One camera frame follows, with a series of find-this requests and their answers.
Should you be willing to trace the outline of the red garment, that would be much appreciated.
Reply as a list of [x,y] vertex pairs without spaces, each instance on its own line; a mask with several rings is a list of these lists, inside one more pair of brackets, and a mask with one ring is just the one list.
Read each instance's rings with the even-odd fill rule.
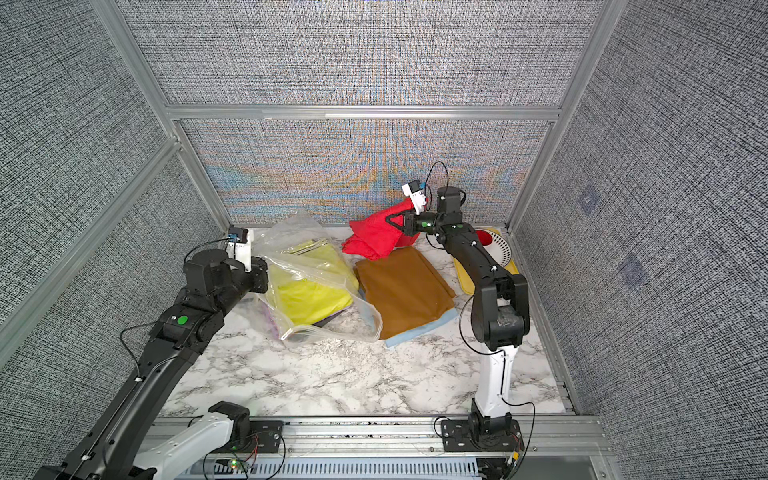
[[[387,257],[395,249],[413,245],[419,234],[415,236],[405,235],[401,230],[386,222],[388,216],[399,215],[412,208],[412,201],[405,199],[363,220],[350,221],[349,227],[352,230],[352,235],[343,242],[342,252],[369,260],[379,260]],[[393,222],[402,226],[403,217],[399,215]]]

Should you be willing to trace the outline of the brown garment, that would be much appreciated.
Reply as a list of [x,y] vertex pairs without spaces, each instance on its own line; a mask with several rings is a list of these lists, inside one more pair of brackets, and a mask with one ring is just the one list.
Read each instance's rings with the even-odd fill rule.
[[455,308],[454,290],[413,247],[397,249],[379,260],[361,260],[355,273],[365,300],[381,315],[383,341]]

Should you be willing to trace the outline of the yellow garment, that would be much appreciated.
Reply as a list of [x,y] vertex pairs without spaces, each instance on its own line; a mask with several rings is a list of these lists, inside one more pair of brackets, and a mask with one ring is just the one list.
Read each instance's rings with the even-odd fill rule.
[[290,326],[313,326],[349,307],[359,283],[346,260],[328,239],[289,247],[269,262],[267,304]]

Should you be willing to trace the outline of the light blue trousers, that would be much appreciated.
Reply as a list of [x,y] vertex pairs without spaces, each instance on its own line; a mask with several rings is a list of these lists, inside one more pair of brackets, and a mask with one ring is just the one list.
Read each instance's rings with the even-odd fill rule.
[[443,325],[458,318],[458,311],[455,308],[447,310],[437,320],[426,323],[424,325],[412,328],[410,330],[399,333],[393,337],[390,337],[384,341],[387,348],[391,349],[402,343],[411,341],[422,335],[431,333],[432,331],[442,327]]

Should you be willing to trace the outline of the clear plastic vacuum bag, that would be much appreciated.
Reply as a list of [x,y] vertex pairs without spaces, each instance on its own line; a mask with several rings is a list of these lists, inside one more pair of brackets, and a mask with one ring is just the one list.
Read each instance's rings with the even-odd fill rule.
[[368,303],[351,263],[337,242],[307,213],[299,211],[270,228],[250,229],[234,248],[266,262],[264,293],[249,293],[234,312],[266,337],[293,346],[325,339],[376,342],[383,321]]

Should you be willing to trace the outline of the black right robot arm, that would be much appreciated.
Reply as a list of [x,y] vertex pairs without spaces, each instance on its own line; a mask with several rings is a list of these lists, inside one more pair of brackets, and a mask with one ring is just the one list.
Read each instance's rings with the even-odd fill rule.
[[511,438],[521,445],[519,425],[510,409],[509,378],[513,360],[530,332],[527,279],[501,266],[482,244],[474,227],[463,220],[466,193],[455,186],[437,189],[434,211],[411,195],[412,206],[385,216],[391,227],[407,236],[423,233],[436,238],[443,249],[462,266],[474,292],[470,326],[481,358],[481,379],[466,421],[469,442],[480,447]]

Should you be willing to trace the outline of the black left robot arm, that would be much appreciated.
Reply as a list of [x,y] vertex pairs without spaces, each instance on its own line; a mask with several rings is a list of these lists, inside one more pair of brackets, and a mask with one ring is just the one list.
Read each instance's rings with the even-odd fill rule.
[[158,479],[160,468],[135,463],[140,446],[182,376],[224,326],[226,315],[248,293],[268,289],[268,265],[251,265],[222,249],[198,252],[184,262],[186,285],[149,325],[149,339],[116,397],[61,464],[42,466],[36,479]]

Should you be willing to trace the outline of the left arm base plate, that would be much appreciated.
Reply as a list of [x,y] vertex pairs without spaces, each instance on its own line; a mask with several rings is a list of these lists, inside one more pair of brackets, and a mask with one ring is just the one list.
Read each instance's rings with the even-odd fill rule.
[[234,437],[213,453],[235,453],[245,457],[246,453],[278,453],[282,448],[282,433],[285,423],[279,420],[251,420],[249,431],[242,433],[235,429]]

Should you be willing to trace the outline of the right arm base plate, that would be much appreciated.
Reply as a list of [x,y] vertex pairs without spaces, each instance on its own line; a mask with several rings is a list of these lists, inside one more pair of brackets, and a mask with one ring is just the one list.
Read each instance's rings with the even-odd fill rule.
[[447,453],[504,452],[522,454],[526,448],[519,423],[508,417],[478,420],[475,417],[440,417],[435,433]]

